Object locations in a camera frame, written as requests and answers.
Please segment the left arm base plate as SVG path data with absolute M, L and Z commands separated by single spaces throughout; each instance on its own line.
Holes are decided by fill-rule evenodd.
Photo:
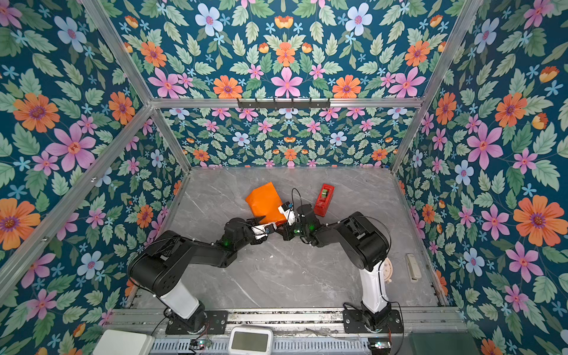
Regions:
M 221 335 L 226 331 L 229 312 L 197 310 L 188 319 L 176 313 L 167 313 L 168 324 L 166 335 Z

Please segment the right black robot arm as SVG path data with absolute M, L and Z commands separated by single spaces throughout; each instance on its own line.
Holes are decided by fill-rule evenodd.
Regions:
M 384 269 L 391 249 L 389 234 L 383 234 L 370 218 L 360 212 L 334 223 L 321 223 L 312 206 L 304 204 L 285 211 L 286 222 L 277 223 L 277 232 L 287 241 L 300 238 L 303 243 L 323 248 L 339 244 L 359 269 L 362 283 L 359 321 L 369 331 L 382 329 L 392 310 L 387 296 Z

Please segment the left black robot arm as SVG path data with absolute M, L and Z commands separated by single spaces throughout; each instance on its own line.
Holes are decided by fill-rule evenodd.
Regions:
M 224 226 L 222 237 L 205 243 L 168 230 L 149 243 L 128 265 L 131 281 L 157 297 L 170 313 L 172 321 L 186 327 L 200 328 L 204 323 L 204 305 L 182 282 L 189 266 L 230 266 L 238 252 L 259 245 L 274 231 L 274 225 L 260 225 L 257 219 L 232 218 Z

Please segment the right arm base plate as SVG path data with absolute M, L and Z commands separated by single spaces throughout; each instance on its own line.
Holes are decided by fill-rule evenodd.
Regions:
M 402 334 L 404 332 L 404 322 L 400 312 L 393 309 L 386 309 L 379 315 L 344 309 L 343 326 L 346 334 Z

